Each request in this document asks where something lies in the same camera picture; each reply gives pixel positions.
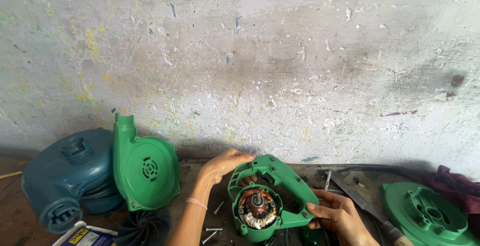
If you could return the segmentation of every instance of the paint-splattered wall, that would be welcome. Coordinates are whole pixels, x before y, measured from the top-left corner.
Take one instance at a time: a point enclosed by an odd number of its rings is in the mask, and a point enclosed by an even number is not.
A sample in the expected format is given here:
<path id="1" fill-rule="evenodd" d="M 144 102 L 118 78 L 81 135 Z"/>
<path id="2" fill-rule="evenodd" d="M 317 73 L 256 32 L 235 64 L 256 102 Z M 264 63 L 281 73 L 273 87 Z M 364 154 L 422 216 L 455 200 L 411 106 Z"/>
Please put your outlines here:
<path id="1" fill-rule="evenodd" d="M 0 0 L 0 145 L 115 112 L 180 155 L 480 179 L 479 0 Z"/>

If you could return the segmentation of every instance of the nail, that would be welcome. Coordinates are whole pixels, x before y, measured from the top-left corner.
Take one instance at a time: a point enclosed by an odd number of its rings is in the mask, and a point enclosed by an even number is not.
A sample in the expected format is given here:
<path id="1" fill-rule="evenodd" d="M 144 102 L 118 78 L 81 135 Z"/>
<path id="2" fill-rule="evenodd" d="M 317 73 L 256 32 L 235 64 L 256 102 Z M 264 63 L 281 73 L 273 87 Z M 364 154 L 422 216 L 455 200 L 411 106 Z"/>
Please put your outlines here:
<path id="1" fill-rule="evenodd" d="M 310 203 L 310 202 L 307 202 L 307 207 L 308 207 L 309 209 L 315 209 L 315 205 L 312 204 L 312 203 Z"/>

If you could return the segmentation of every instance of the rubber band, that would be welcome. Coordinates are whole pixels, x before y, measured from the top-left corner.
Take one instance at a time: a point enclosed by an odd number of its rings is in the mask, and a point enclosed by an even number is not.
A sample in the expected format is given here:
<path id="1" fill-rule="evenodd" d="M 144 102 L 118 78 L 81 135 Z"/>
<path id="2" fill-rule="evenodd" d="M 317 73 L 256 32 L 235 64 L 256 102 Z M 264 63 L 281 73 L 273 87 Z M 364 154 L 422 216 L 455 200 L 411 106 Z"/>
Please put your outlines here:
<path id="1" fill-rule="evenodd" d="M 185 200 L 185 203 L 194 203 L 196 205 L 202 206 L 203 208 L 205 208 L 205 210 L 207 210 L 206 205 L 204 205 L 202 202 L 200 202 L 197 199 L 192 198 L 192 197 L 187 198 L 187 200 Z"/>

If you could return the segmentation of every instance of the dirty wooden table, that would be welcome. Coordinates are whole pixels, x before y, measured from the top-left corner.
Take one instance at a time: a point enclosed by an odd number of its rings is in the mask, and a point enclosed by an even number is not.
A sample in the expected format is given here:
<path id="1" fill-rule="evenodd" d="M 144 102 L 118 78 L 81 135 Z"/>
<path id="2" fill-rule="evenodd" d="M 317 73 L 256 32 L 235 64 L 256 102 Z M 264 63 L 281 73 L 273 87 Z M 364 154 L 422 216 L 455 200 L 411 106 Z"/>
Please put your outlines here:
<path id="1" fill-rule="evenodd" d="M 198 170 L 207 160 L 183 160 L 180 163 L 180 189 L 179 195 L 174 197 L 168 205 L 168 210 L 171 214 L 173 225 L 182 212 L 185 199 L 188 197 L 192 189 L 195 176 Z M 27 159 L 0 157 L 0 175 L 8 174 L 16 171 L 21 171 L 27 165 Z M 382 183 L 393 183 L 397 181 L 413 181 L 419 182 L 421 174 L 404 168 L 397 168 L 391 166 L 379 165 L 289 165 L 299 176 L 301 176 L 307 184 L 324 186 L 326 181 L 325 170 L 333 169 L 343 176 L 348 183 L 354 185 L 357 191 L 362 194 L 365 199 L 372 202 L 372 204 L 383 211 L 381 202 L 381 194 L 379 187 Z M 366 185 L 362 188 L 355 184 L 353 176 L 358 176 Z M 255 245 L 249 243 L 237 234 L 237 230 L 233 225 L 231 203 L 226 191 L 227 182 L 230 177 L 227 175 L 223 180 L 215 185 L 210 194 L 208 202 L 208 211 L 203 225 L 202 238 L 209 235 L 210 232 L 205 232 L 205 227 L 222 227 L 224 230 L 221 235 L 216 235 L 218 240 L 216 245 Z M 0 237 L 2 237 L 2 245 L 13 246 L 50 246 L 60 235 L 54 235 L 48 232 L 36 219 L 28 200 L 22 192 L 21 175 L 11 176 L 0 179 Z M 336 188 L 335 183 L 331 182 L 330 187 Z M 281 188 L 272 188 L 277 192 L 288 206 L 291 198 Z M 225 201 L 223 206 L 219 209 L 218 214 L 214 215 L 213 211 L 219 204 Z M 122 224 L 127 216 L 126 207 L 117 209 L 113 212 L 108 212 L 103 215 L 88 215 L 84 213 L 83 219 L 88 225 L 98 226 L 106 229 L 117 230 L 117 224 Z M 366 213 L 360 211 L 360 216 L 367 226 L 372 236 L 378 239 L 378 232 L 375 225 Z M 274 245 L 283 245 L 284 231 L 276 230 L 275 234 L 278 239 Z M 298 231 L 296 228 L 291 228 L 288 232 L 289 245 L 298 245 L 300 242 Z M 384 239 L 385 245 L 392 245 Z"/>

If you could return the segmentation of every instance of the black impeller fan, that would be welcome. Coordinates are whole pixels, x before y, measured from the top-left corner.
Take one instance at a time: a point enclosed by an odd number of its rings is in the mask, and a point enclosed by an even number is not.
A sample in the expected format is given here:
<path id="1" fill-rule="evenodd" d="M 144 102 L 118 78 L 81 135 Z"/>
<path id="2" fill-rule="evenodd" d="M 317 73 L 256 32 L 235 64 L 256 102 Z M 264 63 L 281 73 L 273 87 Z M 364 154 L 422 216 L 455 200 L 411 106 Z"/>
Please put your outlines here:
<path id="1" fill-rule="evenodd" d="M 118 227 L 118 246 L 158 246 L 167 238 L 172 222 L 165 208 L 128 212 L 128 219 Z"/>

